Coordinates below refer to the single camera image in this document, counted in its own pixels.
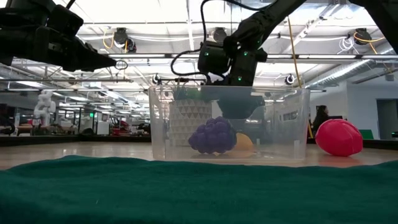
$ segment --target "purple grape toy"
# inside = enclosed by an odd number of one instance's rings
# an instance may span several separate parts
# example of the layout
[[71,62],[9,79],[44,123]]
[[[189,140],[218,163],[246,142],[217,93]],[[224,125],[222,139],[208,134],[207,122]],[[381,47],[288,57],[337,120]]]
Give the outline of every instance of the purple grape toy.
[[204,154],[224,153],[236,145],[236,131],[223,117],[210,118],[206,124],[197,127],[188,140],[192,149]]

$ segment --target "green felt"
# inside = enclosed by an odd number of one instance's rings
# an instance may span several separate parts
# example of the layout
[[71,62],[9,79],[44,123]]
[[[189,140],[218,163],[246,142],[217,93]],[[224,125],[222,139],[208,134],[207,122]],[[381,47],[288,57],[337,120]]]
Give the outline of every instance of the green felt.
[[398,162],[347,169],[68,156],[0,172],[0,223],[397,223]]

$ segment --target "transparent container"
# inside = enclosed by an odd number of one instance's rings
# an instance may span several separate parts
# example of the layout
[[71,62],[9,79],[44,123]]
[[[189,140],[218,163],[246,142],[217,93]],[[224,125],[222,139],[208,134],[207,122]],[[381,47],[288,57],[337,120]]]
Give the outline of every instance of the transparent container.
[[302,161],[309,100],[309,90],[293,88],[153,86],[153,157],[226,164]]

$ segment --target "person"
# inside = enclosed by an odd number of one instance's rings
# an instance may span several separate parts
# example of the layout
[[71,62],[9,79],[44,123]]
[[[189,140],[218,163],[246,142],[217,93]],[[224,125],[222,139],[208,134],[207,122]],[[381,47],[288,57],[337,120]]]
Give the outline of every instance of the person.
[[318,107],[317,116],[313,120],[313,132],[316,133],[318,128],[323,124],[325,121],[329,119],[329,110],[328,107],[325,105],[321,105]]

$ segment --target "pink ball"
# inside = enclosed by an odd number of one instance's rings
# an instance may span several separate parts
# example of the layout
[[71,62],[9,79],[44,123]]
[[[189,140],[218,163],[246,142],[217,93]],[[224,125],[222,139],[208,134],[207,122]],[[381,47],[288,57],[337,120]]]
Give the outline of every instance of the pink ball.
[[321,149],[334,156],[351,156],[363,148],[359,130],[342,119],[325,121],[319,127],[315,140]]

